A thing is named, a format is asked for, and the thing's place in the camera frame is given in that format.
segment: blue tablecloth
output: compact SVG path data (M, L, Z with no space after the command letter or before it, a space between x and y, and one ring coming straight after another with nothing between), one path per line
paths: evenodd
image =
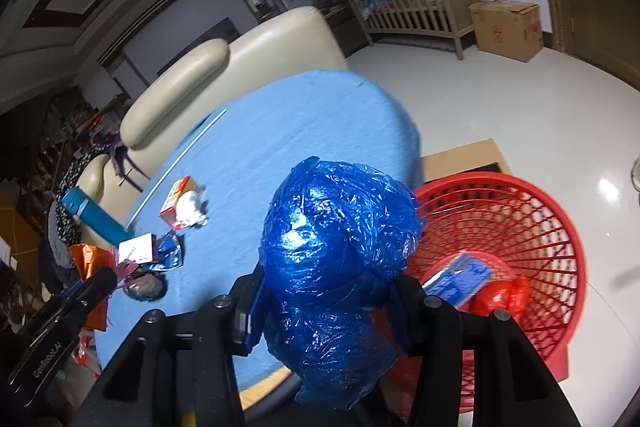
M396 100L357 74L309 71L223 107L227 112L162 182L134 227L136 235L167 232L158 211L173 183L186 175L206 188L209 222L180 232L184 233L184 265L166 273L168 291L162 299L142 303L122 290L114 292L107 331L95 335L102 367L149 309L160 308L167 315L194 311L214 296L228 293L238 276L252 272L271 198L301 160L315 155L322 160L364 163L411 188L420 184L415 125ZM219 112L213 111L175 148L131 214ZM262 339L250 357L235 358L239 389L251 387L281 366Z

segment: black patterned fabric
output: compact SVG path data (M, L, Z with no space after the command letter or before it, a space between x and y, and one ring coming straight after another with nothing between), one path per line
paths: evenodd
M58 185L58 204L56 206L56 223L58 226L58 236L68 246L80 243L80 227L76 225L71 215L62 206L60 200L64 195L74 188L78 183L78 178L91 160L100 154L108 154L109 146L96 144L92 145L82 158L74 161L66 171L66 174Z

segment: metal screw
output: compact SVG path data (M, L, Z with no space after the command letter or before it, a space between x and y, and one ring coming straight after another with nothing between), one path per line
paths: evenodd
M160 317L162 317L162 312L160 310L151 310L145 315L145 322L153 324L154 322L158 322Z
M508 312L507 310L504 310L504 309L496 310L494 312L494 315L495 315L496 319L498 319L499 321L503 321L503 322L506 322L511 318L510 312Z
M229 295L227 295L226 293L218 295L213 299L213 305L216 308L226 308L228 306L231 306L231 302L231 297L229 297Z
M424 305L427 306L427 308L439 308L442 306L442 299L435 295L427 295L424 298Z

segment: laundry basket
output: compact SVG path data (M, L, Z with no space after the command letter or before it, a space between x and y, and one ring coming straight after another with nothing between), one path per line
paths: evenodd
M460 251L481 259L492 280L529 278L519 324L548 360L566 349L580 318L586 272L580 238L564 210L539 188L494 172L455 174L416 191L427 219L407 274L425 283ZM401 357L389 378L413 395L420 359ZM460 407L474 402L473 352L463 353Z

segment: blue package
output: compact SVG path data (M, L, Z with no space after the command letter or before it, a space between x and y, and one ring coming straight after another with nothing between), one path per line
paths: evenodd
M315 156L276 191L259 249L274 296L264 336L302 379L296 400L349 409L398 357L369 312L417 246L416 212L413 193L386 174Z
M459 308L491 279L491 269L479 259L461 252L444 269L431 277L422 288Z
M145 263L142 265L143 267L156 272L165 272L182 266L180 237L173 230L159 237L156 244L158 245L158 261Z

